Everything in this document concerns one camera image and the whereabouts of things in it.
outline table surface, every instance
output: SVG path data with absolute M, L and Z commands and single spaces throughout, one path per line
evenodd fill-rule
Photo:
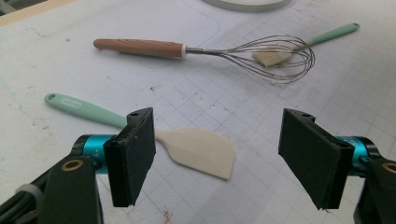
M 171 161 L 161 144 L 137 205 L 113 208 L 98 187 L 106 223 L 353 223 L 363 179 L 349 177 L 341 207 L 318 211 L 277 154 L 282 111 L 317 117 L 334 135 L 370 138 L 396 160 L 396 3 L 291 1 L 242 13 L 204 1 L 76 0 L 0 27 L 0 202 L 49 169 L 85 133 L 118 133 L 44 103 L 59 92 L 119 114 L 154 108 L 155 126 L 191 126 L 235 146 L 224 181 Z M 308 38 L 357 22 L 358 32 L 314 46 L 315 66 L 275 86 L 222 59 L 138 57 L 93 47 L 96 38 L 142 38 L 223 49 L 269 35 Z

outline metal ferrule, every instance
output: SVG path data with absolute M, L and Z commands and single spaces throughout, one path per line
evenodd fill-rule
M 206 55 L 220 55 L 226 53 L 225 50 L 218 49 L 195 49 L 195 48 L 186 48 L 186 53 L 190 54 L 206 54 Z

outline whisk handle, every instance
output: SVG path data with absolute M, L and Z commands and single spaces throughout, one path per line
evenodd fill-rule
M 357 23 L 350 23 L 347 25 L 340 26 L 338 28 L 335 28 L 327 33 L 324 33 L 322 35 L 318 35 L 314 38 L 312 38 L 312 45 L 318 44 L 327 40 L 331 40 L 333 38 L 339 37 L 341 35 L 347 35 L 349 33 L 355 32 L 359 29 L 359 25 Z
M 165 58 L 186 57 L 186 45 L 167 41 L 142 39 L 95 39 L 97 49 Z

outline silicone spatula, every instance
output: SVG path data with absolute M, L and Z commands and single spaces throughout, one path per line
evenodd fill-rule
M 334 39 L 336 37 L 347 35 L 357 31 L 361 26 L 358 23 L 350 23 L 340 26 L 322 35 L 305 40 L 305 44 L 293 44 L 288 48 L 273 46 L 268 49 L 259 50 L 253 53 L 253 58 L 265 67 L 271 67 L 280 63 L 284 63 L 291 58 L 293 52 L 298 49 L 303 49 L 307 46 L 316 45 L 318 43 Z
M 45 102 L 63 112 L 104 124 L 124 128 L 126 117 L 83 100 L 50 93 Z M 224 137 L 197 128 L 175 131 L 155 129 L 155 139 L 163 143 L 171 159 L 204 173 L 228 179 L 233 170 L 235 150 Z

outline mint green handle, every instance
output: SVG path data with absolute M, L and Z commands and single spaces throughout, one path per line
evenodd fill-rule
M 340 26 L 327 33 L 324 33 L 323 35 L 318 35 L 312 38 L 313 45 L 324 42 L 326 40 L 331 40 L 341 35 L 347 35 L 349 33 L 355 32 L 359 29 L 359 27 L 361 26 L 358 25 L 357 23 L 350 23 L 348 25 Z
M 98 121 L 119 128 L 124 128 L 127 125 L 126 117 L 71 96 L 50 93 L 46 95 L 44 101 L 59 110 L 84 119 Z

